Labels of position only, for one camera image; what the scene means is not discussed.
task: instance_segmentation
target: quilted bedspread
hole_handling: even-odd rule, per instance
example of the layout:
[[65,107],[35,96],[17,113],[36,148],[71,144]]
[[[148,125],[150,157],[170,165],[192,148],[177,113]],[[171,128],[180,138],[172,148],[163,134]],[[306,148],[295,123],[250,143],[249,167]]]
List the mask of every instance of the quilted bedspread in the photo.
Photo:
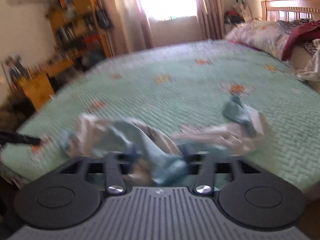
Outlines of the quilted bedspread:
[[246,156],[306,190],[320,181],[320,95],[286,70],[264,52],[226,41],[107,60],[65,87],[20,128],[23,134],[47,134],[47,145],[40,150],[7,146],[2,169],[13,179],[34,180],[65,162],[68,157],[59,141],[83,112],[102,118],[134,117],[167,135],[183,125],[225,123],[221,110],[232,91],[267,119],[265,140]]

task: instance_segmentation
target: red cloth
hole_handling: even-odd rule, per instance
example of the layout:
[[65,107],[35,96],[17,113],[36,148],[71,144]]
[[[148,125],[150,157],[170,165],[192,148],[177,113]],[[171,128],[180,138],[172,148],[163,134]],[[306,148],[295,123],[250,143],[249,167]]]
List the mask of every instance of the red cloth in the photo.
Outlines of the red cloth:
[[290,33],[287,44],[282,51],[282,61],[289,60],[293,47],[306,41],[320,39],[320,20],[295,27]]

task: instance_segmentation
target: bright window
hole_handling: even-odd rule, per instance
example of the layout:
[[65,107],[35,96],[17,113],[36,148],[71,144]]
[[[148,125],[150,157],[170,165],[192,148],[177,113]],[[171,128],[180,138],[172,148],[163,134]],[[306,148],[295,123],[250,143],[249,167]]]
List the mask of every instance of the bright window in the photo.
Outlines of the bright window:
[[148,18],[170,20],[197,14],[196,0],[140,0]]

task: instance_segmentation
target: beige curtain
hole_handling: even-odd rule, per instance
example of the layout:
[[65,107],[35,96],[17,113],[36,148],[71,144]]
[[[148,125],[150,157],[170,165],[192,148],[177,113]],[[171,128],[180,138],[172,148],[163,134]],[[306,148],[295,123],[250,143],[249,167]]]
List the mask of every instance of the beige curtain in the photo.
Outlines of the beige curtain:
[[224,38],[224,3],[223,0],[196,0],[197,14],[202,38]]
[[140,0],[102,0],[113,24],[109,36],[115,55],[154,47],[152,34]]

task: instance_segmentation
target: black object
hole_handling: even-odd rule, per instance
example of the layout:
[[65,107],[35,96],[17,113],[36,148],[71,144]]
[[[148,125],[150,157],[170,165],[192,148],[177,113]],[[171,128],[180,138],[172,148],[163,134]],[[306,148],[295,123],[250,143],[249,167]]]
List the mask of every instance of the black object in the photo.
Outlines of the black object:
[[40,145],[41,139],[16,132],[0,131],[0,145],[4,145],[5,143]]
[[[305,201],[293,185],[244,158],[187,162],[198,173],[191,187],[133,187],[122,179],[130,155],[71,159],[16,195],[26,225],[10,239],[308,239],[294,226]],[[92,173],[103,175],[103,191],[87,182]],[[221,173],[232,181],[217,190]]]
[[107,30],[112,27],[112,24],[107,16],[107,12],[105,9],[100,8],[96,10],[96,18],[98,22],[98,26],[104,30]]

